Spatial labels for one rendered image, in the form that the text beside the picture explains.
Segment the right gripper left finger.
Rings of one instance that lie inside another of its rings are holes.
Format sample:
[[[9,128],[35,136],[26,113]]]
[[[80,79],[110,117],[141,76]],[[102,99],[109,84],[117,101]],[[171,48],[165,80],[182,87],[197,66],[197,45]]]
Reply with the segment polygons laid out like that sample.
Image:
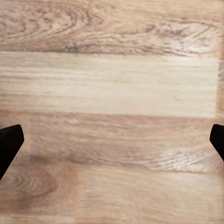
[[[24,142],[20,124],[0,129],[0,180]]]

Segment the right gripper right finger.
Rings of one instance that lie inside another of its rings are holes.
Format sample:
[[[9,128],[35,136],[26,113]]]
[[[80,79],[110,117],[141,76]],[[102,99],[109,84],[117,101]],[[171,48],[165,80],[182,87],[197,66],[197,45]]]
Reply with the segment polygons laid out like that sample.
[[[224,160],[224,126],[214,124],[210,134],[210,142]]]

